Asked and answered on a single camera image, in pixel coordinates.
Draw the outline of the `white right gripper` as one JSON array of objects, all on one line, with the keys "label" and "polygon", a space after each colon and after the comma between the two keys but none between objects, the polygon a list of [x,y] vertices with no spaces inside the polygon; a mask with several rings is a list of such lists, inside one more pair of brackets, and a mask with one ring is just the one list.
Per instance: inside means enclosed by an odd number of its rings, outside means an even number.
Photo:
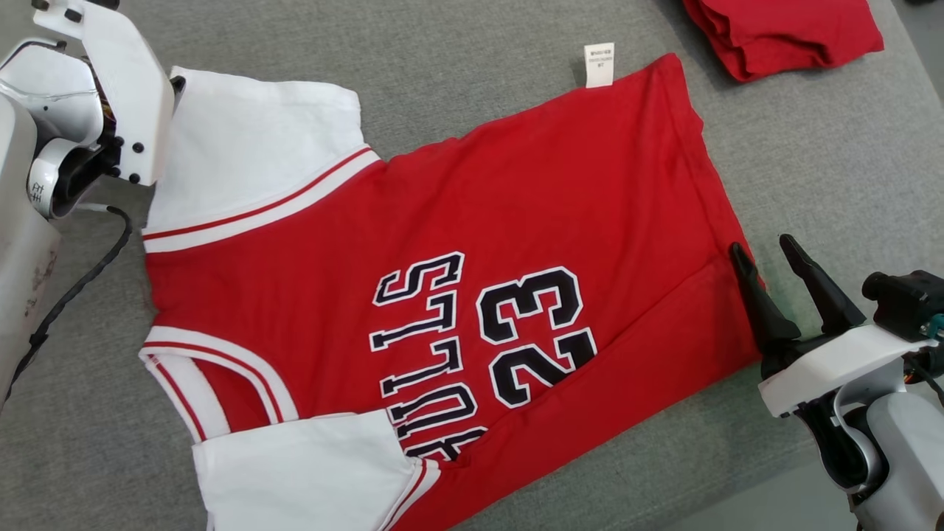
[{"label": "white right gripper", "polygon": [[[862,310],[820,264],[813,261],[794,236],[783,233],[779,245],[793,273],[805,283],[822,317],[823,335],[840,336],[816,347],[758,384],[766,409],[773,417],[792,413],[801,403],[819,399],[886,366],[903,354],[917,352],[921,347],[937,346],[936,339],[909,342],[875,324],[861,326],[867,321]],[[793,342],[800,337],[799,327],[783,316],[770,298],[757,266],[744,246],[739,242],[732,243],[729,259],[734,266],[741,299],[760,353],[765,359],[783,360]]]}]

